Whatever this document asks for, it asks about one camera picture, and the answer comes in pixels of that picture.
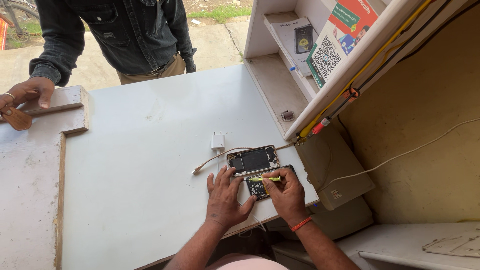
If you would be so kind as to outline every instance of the black denim jacket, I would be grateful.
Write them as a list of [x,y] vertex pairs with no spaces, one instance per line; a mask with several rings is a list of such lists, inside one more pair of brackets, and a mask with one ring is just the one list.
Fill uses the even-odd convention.
[[121,73],[146,74],[179,51],[193,68],[182,0],[36,0],[44,52],[30,61],[30,77],[65,86],[85,47],[82,18],[107,61]]

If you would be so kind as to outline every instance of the pink shirt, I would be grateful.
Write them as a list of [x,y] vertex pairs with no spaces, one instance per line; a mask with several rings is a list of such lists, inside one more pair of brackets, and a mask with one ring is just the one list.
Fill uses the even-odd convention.
[[281,264],[262,257],[243,254],[228,254],[206,270],[288,270]]

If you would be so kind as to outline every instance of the qr code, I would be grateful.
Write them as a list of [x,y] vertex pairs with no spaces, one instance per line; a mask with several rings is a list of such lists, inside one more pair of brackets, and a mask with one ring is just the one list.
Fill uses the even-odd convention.
[[329,77],[330,73],[338,65],[340,60],[342,60],[335,51],[335,46],[328,37],[323,39],[312,58],[325,80]]

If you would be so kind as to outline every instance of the concrete pavement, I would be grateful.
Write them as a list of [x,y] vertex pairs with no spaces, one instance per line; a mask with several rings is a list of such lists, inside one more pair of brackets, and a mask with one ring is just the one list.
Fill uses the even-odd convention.
[[[245,21],[225,25],[207,25],[190,28],[197,71],[241,64],[248,32],[249,16]],[[8,91],[17,83],[28,79],[28,64],[38,57],[43,47],[29,47],[0,51],[0,93]],[[100,46],[92,33],[85,33],[85,50],[78,58],[77,68],[72,71],[67,86],[82,85],[86,90],[119,86],[114,68],[103,57]]]

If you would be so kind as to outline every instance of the khaki pants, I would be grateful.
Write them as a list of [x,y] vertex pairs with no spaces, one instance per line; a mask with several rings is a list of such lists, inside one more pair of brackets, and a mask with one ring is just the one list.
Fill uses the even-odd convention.
[[181,75],[185,73],[185,61],[180,55],[174,55],[175,61],[172,65],[165,70],[164,72],[155,73],[155,74],[144,74],[144,75],[126,75],[117,71],[117,74],[120,79],[121,85],[133,84],[138,82],[144,82],[149,80],[155,80],[165,77],[171,77],[176,75]]

